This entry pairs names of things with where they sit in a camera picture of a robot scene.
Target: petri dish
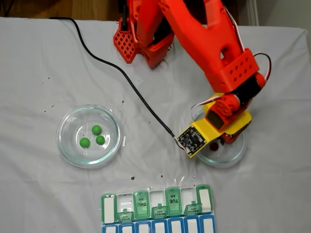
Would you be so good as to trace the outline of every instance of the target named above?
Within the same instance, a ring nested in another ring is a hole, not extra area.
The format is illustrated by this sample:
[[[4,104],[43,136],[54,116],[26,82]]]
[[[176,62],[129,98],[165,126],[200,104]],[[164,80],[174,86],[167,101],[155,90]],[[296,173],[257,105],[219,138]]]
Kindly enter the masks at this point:
[[[105,143],[96,143],[92,127],[99,125]],[[80,139],[90,140],[88,148],[80,146]],[[56,133],[58,148],[63,157],[78,167],[94,168],[109,162],[121,145],[121,128],[111,111],[99,105],[82,105],[70,110],[61,120]]]
[[[205,113],[199,111],[194,120],[205,117]],[[218,149],[211,150],[209,144],[196,154],[196,157],[203,163],[216,168],[229,168],[236,165],[245,155],[247,148],[247,133],[244,130],[233,144],[222,145],[219,139],[210,143],[217,143]]]

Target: green pill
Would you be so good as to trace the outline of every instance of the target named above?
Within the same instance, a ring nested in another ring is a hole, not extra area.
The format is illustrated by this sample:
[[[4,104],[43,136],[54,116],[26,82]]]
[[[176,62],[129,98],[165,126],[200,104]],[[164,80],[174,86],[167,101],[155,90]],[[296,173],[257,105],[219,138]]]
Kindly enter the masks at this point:
[[[102,133],[102,129],[99,125],[94,125],[92,128],[92,133],[95,135],[100,135]]]
[[[86,137],[81,138],[81,140],[80,140],[80,146],[81,147],[88,148],[90,144],[91,143],[90,143],[88,138],[86,138]]]
[[[103,145],[104,143],[105,143],[105,138],[104,138],[104,136],[97,136],[96,137],[96,142],[97,142],[97,144],[98,145]]]

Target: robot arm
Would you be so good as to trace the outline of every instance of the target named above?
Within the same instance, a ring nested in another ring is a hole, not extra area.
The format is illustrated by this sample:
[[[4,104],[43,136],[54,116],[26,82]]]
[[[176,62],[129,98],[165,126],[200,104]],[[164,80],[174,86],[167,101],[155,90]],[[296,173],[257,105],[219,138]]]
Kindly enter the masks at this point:
[[[148,65],[155,67],[176,35],[219,93],[205,102],[205,118],[192,123],[176,139],[190,157],[216,138],[234,142],[251,121],[248,104],[266,83],[221,0],[204,0],[204,5],[207,27],[192,17],[183,0],[127,0],[129,18],[123,17],[119,25],[126,21],[128,26],[119,27],[114,36],[126,62],[142,53]]]

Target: black circuit board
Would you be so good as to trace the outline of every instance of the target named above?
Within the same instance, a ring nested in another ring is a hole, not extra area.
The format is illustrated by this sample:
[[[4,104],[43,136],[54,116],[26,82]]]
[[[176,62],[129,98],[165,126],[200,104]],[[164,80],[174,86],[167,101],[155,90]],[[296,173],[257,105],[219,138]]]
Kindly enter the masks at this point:
[[[187,128],[177,138],[177,141],[185,148],[188,155],[194,155],[206,143],[206,140],[194,126]]]

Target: white fabric surface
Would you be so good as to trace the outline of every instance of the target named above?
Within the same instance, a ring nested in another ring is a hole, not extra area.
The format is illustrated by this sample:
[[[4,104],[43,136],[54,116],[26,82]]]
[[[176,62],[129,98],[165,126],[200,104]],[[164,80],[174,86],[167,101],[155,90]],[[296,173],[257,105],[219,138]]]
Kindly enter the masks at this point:
[[[175,134],[189,123],[190,107],[212,94],[177,40],[165,62],[150,70],[141,55],[131,65],[121,59],[112,42],[116,22],[78,24],[89,49],[121,66]],[[245,47],[271,56],[273,69],[249,108],[253,122],[246,156],[234,168],[217,170],[186,157],[125,78],[85,52],[71,22],[0,18],[1,233],[99,233],[105,192],[200,183],[213,188],[219,233],[309,233],[311,66],[306,32],[273,27],[240,31]],[[258,61],[265,73],[267,61]],[[86,103],[111,109],[125,135],[117,157],[97,170],[67,163],[55,140],[63,115]]]

